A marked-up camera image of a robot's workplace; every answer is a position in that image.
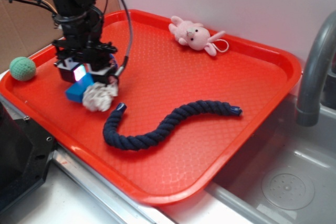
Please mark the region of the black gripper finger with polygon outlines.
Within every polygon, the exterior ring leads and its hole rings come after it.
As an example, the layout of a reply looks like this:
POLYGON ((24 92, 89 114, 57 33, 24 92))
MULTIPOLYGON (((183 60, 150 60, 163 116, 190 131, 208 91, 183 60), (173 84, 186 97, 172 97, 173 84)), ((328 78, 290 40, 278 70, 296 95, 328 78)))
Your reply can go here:
POLYGON ((119 84, 119 78, 116 76, 117 69, 116 66, 112 66, 94 70, 94 67, 89 65, 89 73, 92 76, 93 81, 106 85, 119 84))
POLYGON ((58 68, 61 78, 67 82, 77 82, 86 75, 86 68, 73 58, 57 60, 54 66, 58 68))

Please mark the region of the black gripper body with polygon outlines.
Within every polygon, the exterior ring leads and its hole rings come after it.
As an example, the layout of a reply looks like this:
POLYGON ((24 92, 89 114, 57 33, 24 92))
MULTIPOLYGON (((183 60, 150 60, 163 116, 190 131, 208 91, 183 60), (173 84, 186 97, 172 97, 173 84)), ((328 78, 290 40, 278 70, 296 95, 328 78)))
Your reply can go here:
POLYGON ((77 64, 89 65, 91 70, 102 70, 110 67, 110 54, 118 52, 111 42, 102 43, 99 40, 89 40, 82 47, 75 47, 68 40, 54 40, 52 45, 56 48, 58 68, 70 70, 77 64))

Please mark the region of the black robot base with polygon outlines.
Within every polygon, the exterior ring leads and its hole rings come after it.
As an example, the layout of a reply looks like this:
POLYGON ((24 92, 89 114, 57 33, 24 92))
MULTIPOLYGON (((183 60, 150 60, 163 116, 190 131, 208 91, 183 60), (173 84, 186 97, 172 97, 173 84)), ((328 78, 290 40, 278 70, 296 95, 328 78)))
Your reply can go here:
POLYGON ((1 213, 45 182, 55 144, 36 121, 13 119, 1 104, 1 213))

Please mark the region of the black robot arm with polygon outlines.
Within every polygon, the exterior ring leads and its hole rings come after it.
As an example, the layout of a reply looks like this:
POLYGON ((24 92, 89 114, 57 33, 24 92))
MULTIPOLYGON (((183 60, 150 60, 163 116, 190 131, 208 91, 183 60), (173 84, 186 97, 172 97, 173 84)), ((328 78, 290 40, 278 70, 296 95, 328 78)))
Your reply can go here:
POLYGON ((118 50, 111 42, 102 43, 104 14, 96 0, 53 0, 54 7, 44 0, 8 0, 32 4, 52 13, 56 25, 62 28, 63 39, 54 40, 61 78, 75 83, 75 72, 84 67, 94 82, 106 85, 118 83, 118 66, 113 54, 118 50))

